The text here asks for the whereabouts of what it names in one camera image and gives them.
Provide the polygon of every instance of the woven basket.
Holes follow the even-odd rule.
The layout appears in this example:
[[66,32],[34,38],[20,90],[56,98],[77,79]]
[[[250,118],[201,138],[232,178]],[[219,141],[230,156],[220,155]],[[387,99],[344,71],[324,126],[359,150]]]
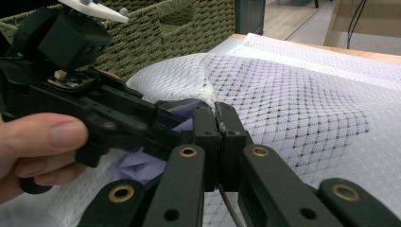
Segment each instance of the woven basket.
[[[113,41],[95,63],[123,80],[157,61],[209,51],[235,30],[234,0],[104,0],[102,4],[129,11],[127,24],[107,23]],[[9,42],[30,13],[0,19],[0,31]]]

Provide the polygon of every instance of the finger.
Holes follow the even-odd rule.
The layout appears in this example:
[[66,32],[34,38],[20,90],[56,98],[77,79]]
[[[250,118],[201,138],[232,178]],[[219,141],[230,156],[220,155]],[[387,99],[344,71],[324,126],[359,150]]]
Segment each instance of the finger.
[[14,174],[0,179],[0,204],[9,201],[23,193],[20,180]]
[[35,176],[35,183],[38,185],[62,185],[71,183],[85,169],[85,165],[73,163],[69,166],[65,166],[52,172]]
[[120,79],[120,77],[118,75],[116,75],[116,74],[114,74],[112,72],[107,72],[107,71],[103,71],[103,70],[100,70],[100,71],[105,73],[105,74],[107,74],[107,75],[109,75],[109,76],[112,76],[114,78]]
[[85,125],[73,116],[37,113],[1,125],[0,160],[58,154],[81,147]]
[[44,174],[73,164],[75,156],[76,152],[73,151],[44,157],[20,159],[15,165],[14,173],[21,178]]
[[0,160],[0,179],[9,174],[9,170],[14,166],[14,160]]

